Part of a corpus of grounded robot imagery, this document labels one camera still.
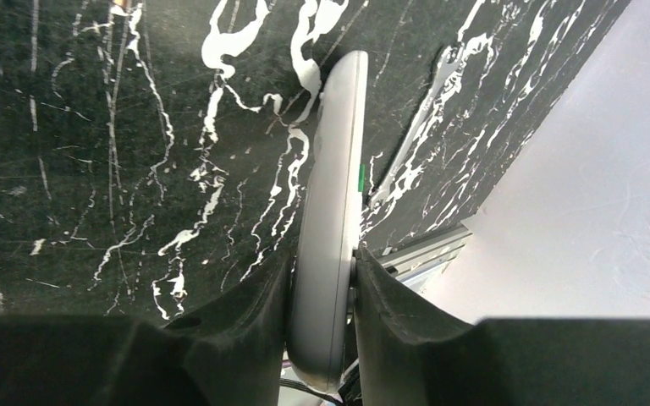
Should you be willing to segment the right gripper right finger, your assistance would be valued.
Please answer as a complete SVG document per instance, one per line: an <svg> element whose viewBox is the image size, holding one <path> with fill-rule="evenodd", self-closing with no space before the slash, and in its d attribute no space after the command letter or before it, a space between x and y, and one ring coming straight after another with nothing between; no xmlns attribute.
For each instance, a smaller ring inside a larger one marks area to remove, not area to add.
<svg viewBox="0 0 650 406"><path fill-rule="evenodd" d="M650 405L650 320L468 324L355 255L365 405Z"/></svg>

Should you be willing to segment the aluminium frame rail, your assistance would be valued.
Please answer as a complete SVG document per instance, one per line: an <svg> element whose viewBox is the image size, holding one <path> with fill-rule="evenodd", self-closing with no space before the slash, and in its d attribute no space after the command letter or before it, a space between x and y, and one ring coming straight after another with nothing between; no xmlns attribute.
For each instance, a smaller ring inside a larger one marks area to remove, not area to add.
<svg viewBox="0 0 650 406"><path fill-rule="evenodd" d="M408 244L388 247L378 262L397 281L424 294L427 285L446 270L471 236L472 232L459 224L426 234Z"/></svg>

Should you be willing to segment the small silver wrench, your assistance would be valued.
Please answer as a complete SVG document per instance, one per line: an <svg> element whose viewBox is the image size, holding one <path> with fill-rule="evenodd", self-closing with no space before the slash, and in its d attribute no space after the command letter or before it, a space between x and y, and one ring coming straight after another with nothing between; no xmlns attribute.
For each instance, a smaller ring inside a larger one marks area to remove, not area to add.
<svg viewBox="0 0 650 406"><path fill-rule="evenodd" d="M368 197L367 206L370 209L375 209L381 206L389 195L391 186L394 183L394 177L403 165L408 151L418 133L418 129L425 121L426 115L432 109L434 100L443 89L445 81L460 66L463 52L464 45L462 42L457 41L451 43L442 50L436 63L433 65L431 84L429 85L419 107L416 109L405 136L400 142L399 148L394 154L394 157L390 160L385 174L382 176L378 186Z"/></svg>

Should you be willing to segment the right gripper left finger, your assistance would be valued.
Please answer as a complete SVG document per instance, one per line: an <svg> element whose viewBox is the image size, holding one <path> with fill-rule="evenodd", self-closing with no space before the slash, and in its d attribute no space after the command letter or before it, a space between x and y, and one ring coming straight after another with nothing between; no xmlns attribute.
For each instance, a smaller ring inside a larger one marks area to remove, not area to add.
<svg viewBox="0 0 650 406"><path fill-rule="evenodd" d="M159 327L129 316L0 316L0 405L274 405L292 256Z"/></svg>

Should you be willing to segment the white remote control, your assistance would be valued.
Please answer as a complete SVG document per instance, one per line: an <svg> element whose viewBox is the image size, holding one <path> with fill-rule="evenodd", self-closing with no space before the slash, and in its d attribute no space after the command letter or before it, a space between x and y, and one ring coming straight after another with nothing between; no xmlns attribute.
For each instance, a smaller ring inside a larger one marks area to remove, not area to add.
<svg viewBox="0 0 650 406"><path fill-rule="evenodd" d="M337 392L355 251L360 244L361 155L369 57L345 54L326 80L291 284L285 345L310 388Z"/></svg>

